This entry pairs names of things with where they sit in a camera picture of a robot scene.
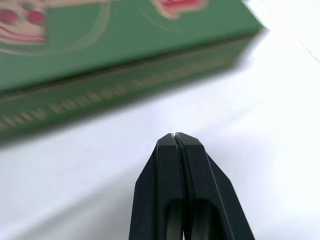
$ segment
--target white surface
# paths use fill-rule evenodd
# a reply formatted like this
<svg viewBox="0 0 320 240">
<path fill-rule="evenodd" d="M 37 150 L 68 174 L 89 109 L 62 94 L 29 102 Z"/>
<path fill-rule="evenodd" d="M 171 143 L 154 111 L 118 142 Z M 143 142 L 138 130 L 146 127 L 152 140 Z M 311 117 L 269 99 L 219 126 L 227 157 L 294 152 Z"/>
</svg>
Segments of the white surface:
<svg viewBox="0 0 320 240">
<path fill-rule="evenodd" d="M 184 132 L 258 240 L 319 240 L 320 65 L 258 3 L 271 31 L 238 69 L 0 147 L 0 239 L 128 239 L 137 177 L 159 138 Z"/>
</svg>

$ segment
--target black plastic tool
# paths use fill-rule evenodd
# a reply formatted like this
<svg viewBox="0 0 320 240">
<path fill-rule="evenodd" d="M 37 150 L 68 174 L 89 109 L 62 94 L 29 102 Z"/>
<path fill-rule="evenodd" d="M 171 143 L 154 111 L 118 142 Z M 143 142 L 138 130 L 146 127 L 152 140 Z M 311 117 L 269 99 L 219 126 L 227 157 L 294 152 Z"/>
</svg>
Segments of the black plastic tool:
<svg viewBox="0 0 320 240">
<path fill-rule="evenodd" d="M 135 184 L 129 240 L 254 240 L 235 190 L 198 139 L 159 139 Z"/>
</svg>

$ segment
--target white background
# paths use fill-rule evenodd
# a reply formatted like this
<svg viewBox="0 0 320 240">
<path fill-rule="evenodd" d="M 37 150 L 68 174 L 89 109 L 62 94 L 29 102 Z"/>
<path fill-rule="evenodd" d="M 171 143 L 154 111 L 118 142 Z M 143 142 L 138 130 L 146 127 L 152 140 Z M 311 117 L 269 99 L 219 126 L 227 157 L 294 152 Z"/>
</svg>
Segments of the white background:
<svg viewBox="0 0 320 240">
<path fill-rule="evenodd" d="M 175 132 L 231 179 L 257 240 L 320 240 L 320 2 L 263 2 L 270 31 L 236 69 L 0 146 L 0 240 L 128 239 L 135 181 Z"/>
</svg>

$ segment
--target black plastic object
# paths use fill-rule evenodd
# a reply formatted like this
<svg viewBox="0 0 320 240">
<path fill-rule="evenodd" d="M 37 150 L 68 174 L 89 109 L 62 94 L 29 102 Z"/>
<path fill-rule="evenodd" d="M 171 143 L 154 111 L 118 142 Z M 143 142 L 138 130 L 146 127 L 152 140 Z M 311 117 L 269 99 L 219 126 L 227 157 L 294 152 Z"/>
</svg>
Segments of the black plastic object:
<svg viewBox="0 0 320 240">
<path fill-rule="evenodd" d="M 135 184 L 129 240 L 254 240 L 235 190 L 198 139 L 158 140 Z"/>
</svg>

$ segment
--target green box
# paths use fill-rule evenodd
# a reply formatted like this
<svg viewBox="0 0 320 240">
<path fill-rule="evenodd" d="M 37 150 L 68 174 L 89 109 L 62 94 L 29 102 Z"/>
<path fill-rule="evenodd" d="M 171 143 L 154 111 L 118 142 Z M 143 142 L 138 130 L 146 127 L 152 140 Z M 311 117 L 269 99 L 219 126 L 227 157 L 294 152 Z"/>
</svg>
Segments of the green box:
<svg viewBox="0 0 320 240">
<path fill-rule="evenodd" d="M 261 24 L 240 0 L 0 2 L 0 139 L 230 66 Z"/>
</svg>

